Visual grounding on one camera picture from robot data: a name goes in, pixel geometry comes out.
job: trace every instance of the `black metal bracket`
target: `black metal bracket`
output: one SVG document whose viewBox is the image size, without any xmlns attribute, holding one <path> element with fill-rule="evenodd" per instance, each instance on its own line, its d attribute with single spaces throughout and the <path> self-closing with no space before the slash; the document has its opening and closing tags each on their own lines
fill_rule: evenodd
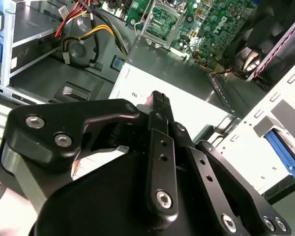
<svg viewBox="0 0 295 236">
<path fill-rule="evenodd" d="M 291 228 L 283 217 L 209 142 L 198 142 L 196 148 L 207 156 L 229 202 L 252 235 L 291 235 Z"/>
<path fill-rule="evenodd" d="M 123 99 L 23 106 L 9 114 L 0 167 L 39 212 L 37 236 L 291 235 L 209 143 L 195 148 L 164 94 L 154 91 L 146 105 L 148 115 Z M 119 145 L 129 153 L 71 181 L 75 160 Z"/>
</svg>

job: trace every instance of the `silver metal edge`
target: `silver metal edge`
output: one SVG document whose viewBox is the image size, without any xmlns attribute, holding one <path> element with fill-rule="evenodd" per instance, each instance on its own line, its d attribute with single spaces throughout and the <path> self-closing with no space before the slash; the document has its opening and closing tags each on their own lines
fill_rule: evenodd
<svg viewBox="0 0 295 236">
<path fill-rule="evenodd" d="M 0 80 L 1 80 L 2 86 L 8 86 L 10 83 L 14 24 L 15 24 L 15 14 L 6 12 L 4 15 L 3 51 L 2 51 L 1 73 L 0 73 Z"/>
</svg>

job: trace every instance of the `gray metal panel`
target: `gray metal panel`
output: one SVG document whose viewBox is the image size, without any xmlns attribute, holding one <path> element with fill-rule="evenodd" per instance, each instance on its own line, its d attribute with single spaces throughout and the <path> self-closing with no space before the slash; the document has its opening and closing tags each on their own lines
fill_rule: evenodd
<svg viewBox="0 0 295 236">
<path fill-rule="evenodd" d="M 71 82 L 90 91 L 90 100 L 108 99 L 114 84 L 83 69 L 66 65 L 47 57 L 27 70 L 13 76 L 14 88 L 33 97 L 49 101 L 56 92 Z"/>
<path fill-rule="evenodd" d="M 137 40 L 127 63 L 223 110 L 225 106 L 213 89 L 205 72 L 197 64 L 162 48 Z"/>
<path fill-rule="evenodd" d="M 59 22 L 51 21 L 31 7 L 17 4 L 12 47 L 49 35 L 55 32 L 59 25 Z"/>
</svg>

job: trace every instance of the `yellow wire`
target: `yellow wire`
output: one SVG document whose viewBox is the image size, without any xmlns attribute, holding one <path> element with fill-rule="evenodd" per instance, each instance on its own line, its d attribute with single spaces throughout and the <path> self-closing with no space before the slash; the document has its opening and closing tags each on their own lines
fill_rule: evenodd
<svg viewBox="0 0 295 236">
<path fill-rule="evenodd" d="M 88 33 L 86 33 L 86 34 L 84 34 L 84 35 L 82 35 L 80 37 L 76 37 L 76 36 L 72 36 L 72 37 L 75 38 L 75 39 L 77 39 L 77 40 L 81 40 L 81 38 L 84 38 L 86 36 L 89 36 L 93 32 L 96 32 L 96 31 L 99 31 L 99 30 L 107 30 L 107 31 L 109 31 L 109 33 L 112 36 L 115 36 L 114 33 L 113 33 L 113 31 L 107 25 L 99 25 L 99 26 L 95 27 L 94 29 L 92 29 L 90 32 L 88 32 Z M 69 42 L 69 40 L 67 40 L 67 41 L 64 42 L 64 51 L 65 52 L 67 51 L 68 42 Z"/>
<path fill-rule="evenodd" d="M 92 29 L 90 32 L 88 32 L 88 33 L 84 34 L 83 36 L 81 36 L 81 38 L 84 38 L 84 37 L 86 37 L 86 36 L 89 36 L 90 34 L 96 32 L 96 31 L 98 31 L 98 30 L 102 30 L 102 29 L 106 29 L 106 30 L 108 30 L 108 32 L 109 32 L 113 37 L 115 36 L 114 33 L 113 33 L 113 31 L 112 31 L 112 29 L 109 28 L 107 25 L 99 25 L 99 26 L 95 27 L 94 29 Z"/>
<path fill-rule="evenodd" d="M 88 11 L 83 11 L 83 12 L 81 12 L 80 14 L 78 14 L 78 15 L 72 17 L 72 20 L 75 19 L 75 18 L 77 18 L 77 17 L 79 17 L 79 16 L 82 16 L 84 13 L 87 13 L 87 12 L 88 12 Z"/>
</svg>

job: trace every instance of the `cooling fan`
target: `cooling fan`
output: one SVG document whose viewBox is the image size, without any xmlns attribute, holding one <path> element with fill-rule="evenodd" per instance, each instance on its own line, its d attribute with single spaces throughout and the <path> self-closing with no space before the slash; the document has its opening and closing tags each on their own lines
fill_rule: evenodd
<svg viewBox="0 0 295 236">
<path fill-rule="evenodd" d="M 221 64 L 231 67 L 242 79 L 247 79 L 276 43 L 295 22 L 295 0 L 262 0 L 241 31 L 224 52 Z M 269 67 L 275 67 L 272 61 Z M 276 81 L 266 76 L 267 67 L 259 82 L 271 86 Z"/>
</svg>

